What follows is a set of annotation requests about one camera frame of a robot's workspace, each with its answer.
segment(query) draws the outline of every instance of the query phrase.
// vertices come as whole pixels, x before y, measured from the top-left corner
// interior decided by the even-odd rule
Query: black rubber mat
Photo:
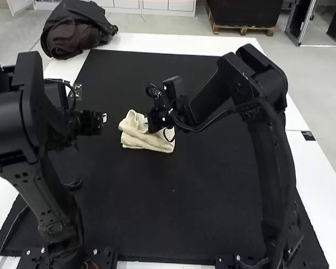
[[[107,112],[99,137],[81,137],[79,152],[50,157],[63,182],[83,178],[75,193],[86,244],[111,245],[123,260],[214,264],[215,255],[265,252],[262,198],[253,145],[233,115],[202,133],[176,134],[172,154],[123,149],[117,127],[129,109],[145,113],[153,100],[145,86],[183,78],[193,95],[216,68],[216,57],[92,50],[76,82],[80,109]],[[24,206],[18,198],[0,232],[0,244]],[[326,264],[307,215],[306,257]],[[36,220],[27,214],[4,254],[39,247]]]

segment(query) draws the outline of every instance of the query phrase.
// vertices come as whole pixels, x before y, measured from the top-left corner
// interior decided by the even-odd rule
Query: wooden pallet
[[[249,29],[249,30],[265,30],[267,36],[274,36],[275,27],[256,27],[256,26],[239,26],[239,25],[217,25],[214,22],[214,19],[213,19],[213,16],[212,16],[212,12],[211,12],[208,4],[206,4],[206,10],[207,10],[207,13],[208,13],[209,22],[211,23],[211,27],[212,27],[213,33],[215,35],[219,34],[219,29],[239,29],[240,30],[240,35],[246,35],[246,32]]]

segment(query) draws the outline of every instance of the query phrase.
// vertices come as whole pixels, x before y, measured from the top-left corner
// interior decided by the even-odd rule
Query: white cabinet
[[[114,7],[139,8],[139,0],[113,0]]]
[[[100,7],[113,7],[113,0],[95,0]]]
[[[169,0],[168,9],[174,11],[193,11],[194,0]]]
[[[143,0],[143,8],[148,10],[168,10],[168,0]]]
[[[14,16],[20,11],[32,6],[34,4],[34,0],[8,0],[7,3],[9,5],[11,14]]]
[[[59,2],[48,0],[7,0],[12,13],[35,2],[36,10],[53,10]],[[93,0],[105,9],[106,13],[150,14],[163,16],[195,16],[196,0]]]
[[[0,0],[0,4],[7,6],[7,0]]]

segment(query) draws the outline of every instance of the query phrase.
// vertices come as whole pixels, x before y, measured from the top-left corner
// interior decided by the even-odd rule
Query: white table
[[[118,34],[107,46],[100,49],[221,56],[235,52],[251,43],[262,51],[255,38],[217,36],[178,36],[152,34]],[[67,60],[53,60],[44,76],[75,81],[88,52]],[[305,205],[320,245],[330,264],[336,269],[336,173],[316,141],[305,141],[300,131],[309,130],[295,104],[288,96],[286,130],[296,167],[297,189]],[[0,228],[17,196],[17,191],[0,178]],[[15,269],[20,258],[0,259],[0,268]],[[201,265],[119,262],[119,269],[200,269],[213,268]]]

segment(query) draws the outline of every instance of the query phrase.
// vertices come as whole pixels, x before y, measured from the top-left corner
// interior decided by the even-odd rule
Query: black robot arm
[[[287,78],[250,44],[236,54],[222,56],[217,65],[191,100],[184,95],[178,76],[165,80],[162,89],[149,84],[146,93],[154,98],[154,107],[148,113],[148,129],[152,133],[172,127],[200,132],[227,115],[239,113],[248,125],[258,163],[267,246],[266,257],[253,267],[243,259],[239,262],[243,268],[288,268],[303,235],[297,227],[295,166],[285,133]],[[212,116],[229,98],[235,106]]]
[[[69,108],[66,86],[43,79],[38,52],[19,54],[16,66],[0,66],[0,176],[38,220],[45,267],[79,269],[85,262],[81,212],[48,151],[71,146],[78,135],[99,135],[104,115],[74,111],[76,100]]]

